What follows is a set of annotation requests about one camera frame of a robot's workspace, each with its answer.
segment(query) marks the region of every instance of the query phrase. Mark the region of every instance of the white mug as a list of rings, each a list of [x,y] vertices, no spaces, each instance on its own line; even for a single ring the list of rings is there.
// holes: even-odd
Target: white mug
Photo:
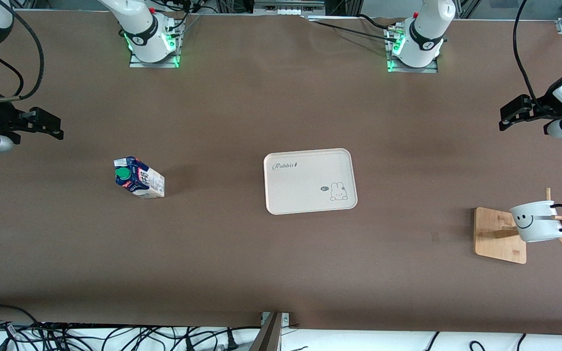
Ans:
[[[513,207],[510,211],[517,231],[525,242],[537,242],[562,237],[560,220],[552,219],[556,207],[562,204],[553,201],[537,201]]]

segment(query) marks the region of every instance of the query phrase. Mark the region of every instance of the wooden base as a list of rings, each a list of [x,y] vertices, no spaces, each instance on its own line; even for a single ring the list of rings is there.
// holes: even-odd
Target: wooden base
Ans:
[[[519,235],[504,236],[515,226],[511,213],[477,207],[474,210],[474,252],[477,255],[526,263],[526,243]]]

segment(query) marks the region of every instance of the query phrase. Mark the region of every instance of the brown table surface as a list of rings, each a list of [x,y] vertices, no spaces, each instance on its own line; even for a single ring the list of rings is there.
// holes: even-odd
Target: brown table surface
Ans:
[[[547,186],[562,202],[562,140],[540,121],[498,131],[526,92],[513,22],[453,22],[438,74],[397,74],[380,40],[294,16],[201,18],[179,69],[127,67],[110,13],[22,16],[45,74],[17,106],[62,118],[65,140],[23,134],[0,154],[0,302],[67,322],[252,325],[279,310],[306,328],[562,333],[559,242],[529,244],[525,265],[473,253],[473,208]],[[523,22],[520,53],[538,95],[562,76],[552,22]],[[0,56],[29,89],[20,25]],[[0,92],[16,84],[0,66]],[[335,147],[352,154],[354,209],[268,213],[268,153]],[[165,175],[165,198],[114,184],[127,155]]]

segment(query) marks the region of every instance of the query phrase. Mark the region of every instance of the rabbit logo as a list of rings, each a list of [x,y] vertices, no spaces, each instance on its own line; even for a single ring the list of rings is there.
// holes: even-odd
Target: rabbit logo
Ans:
[[[346,188],[342,182],[331,184],[331,201],[335,200],[348,200]]]

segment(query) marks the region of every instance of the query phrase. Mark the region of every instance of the green bottle cap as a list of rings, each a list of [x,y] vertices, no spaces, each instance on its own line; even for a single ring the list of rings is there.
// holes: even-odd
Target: green bottle cap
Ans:
[[[127,180],[131,177],[131,171],[127,167],[117,168],[114,172],[116,173],[116,176],[122,180]]]

